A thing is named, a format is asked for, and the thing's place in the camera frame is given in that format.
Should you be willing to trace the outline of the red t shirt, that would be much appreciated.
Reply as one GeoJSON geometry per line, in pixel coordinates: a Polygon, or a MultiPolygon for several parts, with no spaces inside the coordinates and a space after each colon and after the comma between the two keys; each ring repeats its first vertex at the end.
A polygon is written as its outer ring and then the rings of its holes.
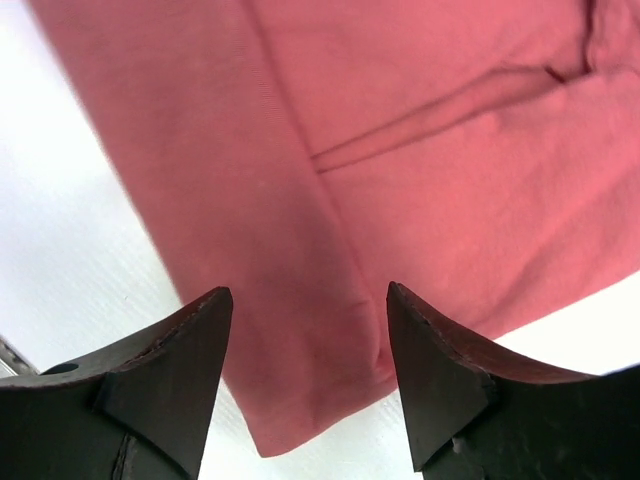
{"type": "Polygon", "coordinates": [[[389,283],[497,338],[639,269],[635,1],[35,1],[260,455],[396,386],[389,283]]]}

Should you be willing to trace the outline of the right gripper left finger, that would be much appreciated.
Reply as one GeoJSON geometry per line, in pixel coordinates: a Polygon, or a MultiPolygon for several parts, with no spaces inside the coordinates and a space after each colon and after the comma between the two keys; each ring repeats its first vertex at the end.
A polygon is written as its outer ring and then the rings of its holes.
{"type": "Polygon", "coordinates": [[[232,309],[218,287],[92,353],[2,379],[2,478],[197,478],[232,309]]]}

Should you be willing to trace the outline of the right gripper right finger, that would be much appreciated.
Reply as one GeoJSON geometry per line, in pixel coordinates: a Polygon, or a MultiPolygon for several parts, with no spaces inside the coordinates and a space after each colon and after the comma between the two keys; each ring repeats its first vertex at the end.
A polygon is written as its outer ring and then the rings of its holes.
{"type": "Polygon", "coordinates": [[[635,479],[639,370],[594,376],[511,351],[414,292],[387,293],[412,463],[426,479],[635,479]]]}

